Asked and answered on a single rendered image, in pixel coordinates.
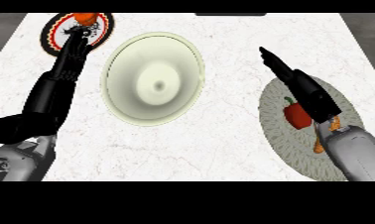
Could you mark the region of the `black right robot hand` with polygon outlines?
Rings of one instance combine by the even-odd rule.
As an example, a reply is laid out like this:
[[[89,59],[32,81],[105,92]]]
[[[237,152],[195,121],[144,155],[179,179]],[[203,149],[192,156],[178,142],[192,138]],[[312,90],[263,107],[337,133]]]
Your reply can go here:
[[[303,110],[315,122],[324,123],[342,113],[331,95],[315,79],[300,69],[291,69],[266,48],[260,48],[260,52],[265,65],[287,86]]]

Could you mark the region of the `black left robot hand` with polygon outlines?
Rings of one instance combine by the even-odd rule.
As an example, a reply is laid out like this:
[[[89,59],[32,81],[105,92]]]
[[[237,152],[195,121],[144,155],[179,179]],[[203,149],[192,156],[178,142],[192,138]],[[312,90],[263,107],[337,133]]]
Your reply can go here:
[[[71,31],[52,69],[36,82],[23,113],[0,118],[0,144],[12,145],[58,133],[68,118],[77,81],[92,50],[85,30],[77,28]]]

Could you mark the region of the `red bell pepper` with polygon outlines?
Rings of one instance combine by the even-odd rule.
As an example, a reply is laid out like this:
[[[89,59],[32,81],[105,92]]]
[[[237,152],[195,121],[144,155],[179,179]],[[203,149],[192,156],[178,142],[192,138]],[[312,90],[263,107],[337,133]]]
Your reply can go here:
[[[294,102],[290,97],[285,97],[284,100],[288,102],[288,106],[284,109],[284,117],[294,128],[300,130],[311,126],[312,118],[303,110],[300,104]]]

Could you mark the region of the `grey round placemat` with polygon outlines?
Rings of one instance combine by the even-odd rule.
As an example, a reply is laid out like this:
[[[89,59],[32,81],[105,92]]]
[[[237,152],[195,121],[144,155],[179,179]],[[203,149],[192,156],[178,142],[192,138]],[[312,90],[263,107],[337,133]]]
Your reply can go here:
[[[342,170],[327,153],[313,151],[316,134],[313,126],[297,130],[284,117],[293,95],[282,81],[275,78],[260,98],[260,122],[272,148],[285,164],[305,176],[319,181],[344,181]]]

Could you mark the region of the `pale green bowl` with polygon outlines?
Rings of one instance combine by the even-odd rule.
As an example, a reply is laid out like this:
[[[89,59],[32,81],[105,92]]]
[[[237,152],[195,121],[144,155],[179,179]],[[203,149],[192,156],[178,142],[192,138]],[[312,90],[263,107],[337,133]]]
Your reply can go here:
[[[173,33],[145,33],[119,46],[107,60],[104,103],[126,123],[158,126],[191,109],[204,82],[206,66],[194,44]]]

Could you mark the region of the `round patterned black-rimmed plate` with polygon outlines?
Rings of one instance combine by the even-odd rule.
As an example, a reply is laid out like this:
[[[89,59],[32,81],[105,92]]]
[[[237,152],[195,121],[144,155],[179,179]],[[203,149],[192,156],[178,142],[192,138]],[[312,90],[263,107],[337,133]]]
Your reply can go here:
[[[60,13],[46,24],[40,43],[46,53],[58,56],[63,46],[70,38],[70,29],[80,25],[73,13]],[[88,27],[86,36],[89,44],[96,49],[107,41],[114,28],[114,19],[111,13],[99,13],[96,22]]]

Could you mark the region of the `orange carrot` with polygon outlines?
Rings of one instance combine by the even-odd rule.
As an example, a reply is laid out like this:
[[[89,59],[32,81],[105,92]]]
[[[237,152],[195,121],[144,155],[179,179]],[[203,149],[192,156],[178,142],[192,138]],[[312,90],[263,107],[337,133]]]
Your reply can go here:
[[[340,117],[336,116],[330,122],[328,122],[328,131],[333,132],[336,130],[339,130],[342,128],[342,124],[340,124]],[[313,152],[316,154],[321,154],[324,152],[324,146],[321,145],[321,140],[315,141],[315,145],[313,145]]]

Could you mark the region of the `orange fruit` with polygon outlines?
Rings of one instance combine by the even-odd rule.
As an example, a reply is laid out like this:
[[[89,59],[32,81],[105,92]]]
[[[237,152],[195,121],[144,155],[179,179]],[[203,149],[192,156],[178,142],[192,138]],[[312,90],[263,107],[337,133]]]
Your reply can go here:
[[[91,26],[96,22],[98,13],[76,13],[74,17],[83,26]]]

